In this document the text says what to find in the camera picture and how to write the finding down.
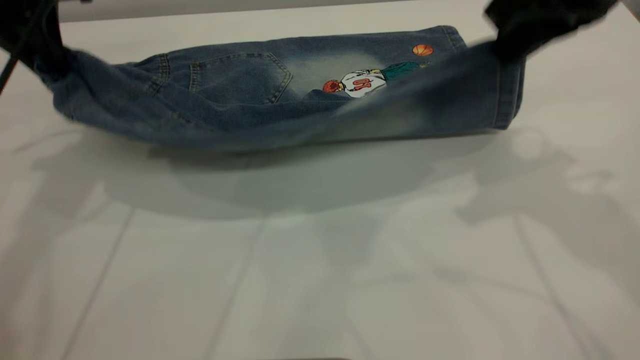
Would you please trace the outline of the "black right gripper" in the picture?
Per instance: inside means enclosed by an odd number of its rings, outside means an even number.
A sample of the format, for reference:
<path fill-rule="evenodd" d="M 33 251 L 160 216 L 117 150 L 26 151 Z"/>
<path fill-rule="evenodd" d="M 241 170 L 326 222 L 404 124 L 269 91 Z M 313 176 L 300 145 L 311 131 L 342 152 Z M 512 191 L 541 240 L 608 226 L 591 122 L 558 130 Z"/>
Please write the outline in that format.
<path fill-rule="evenodd" d="M 523 60 L 532 43 L 546 43 L 602 19 L 616 0 L 492 0 L 485 14 L 498 29 L 493 52 L 501 62 Z"/>

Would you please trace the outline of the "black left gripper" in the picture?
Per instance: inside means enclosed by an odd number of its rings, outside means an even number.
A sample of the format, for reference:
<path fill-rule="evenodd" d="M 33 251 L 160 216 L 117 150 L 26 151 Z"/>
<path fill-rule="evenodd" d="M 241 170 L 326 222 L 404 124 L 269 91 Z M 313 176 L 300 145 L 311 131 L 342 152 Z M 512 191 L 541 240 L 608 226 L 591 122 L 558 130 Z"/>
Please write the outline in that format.
<path fill-rule="evenodd" d="M 63 46 L 57 0 L 2 0 L 1 47 L 22 63 L 34 63 L 45 85 L 63 80 L 72 66 L 71 50 Z"/>

